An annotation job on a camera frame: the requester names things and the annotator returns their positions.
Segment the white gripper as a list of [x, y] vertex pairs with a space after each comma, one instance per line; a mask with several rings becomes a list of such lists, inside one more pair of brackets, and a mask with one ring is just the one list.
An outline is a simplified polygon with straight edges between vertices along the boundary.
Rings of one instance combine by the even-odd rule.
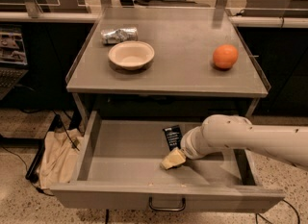
[[183, 135], [181, 139], [181, 149], [172, 149], [168, 155], [163, 158], [161, 167], [165, 170], [169, 170], [172, 167], [179, 166], [186, 161], [186, 156], [192, 160], [203, 158], [206, 155], [207, 142], [202, 135], [201, 127], [195, 127]]

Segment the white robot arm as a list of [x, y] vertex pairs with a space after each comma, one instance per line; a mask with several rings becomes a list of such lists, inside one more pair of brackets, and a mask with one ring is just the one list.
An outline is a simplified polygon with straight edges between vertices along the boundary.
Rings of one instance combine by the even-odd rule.
[[247, 118], [215, 114], [186, 132], [180, 148], [172, 149], [161, 162], [168, 170], [186, 159], [198, 160], [226, 149], [245, 149], [308, 169], [308, 127], [254, 125]]

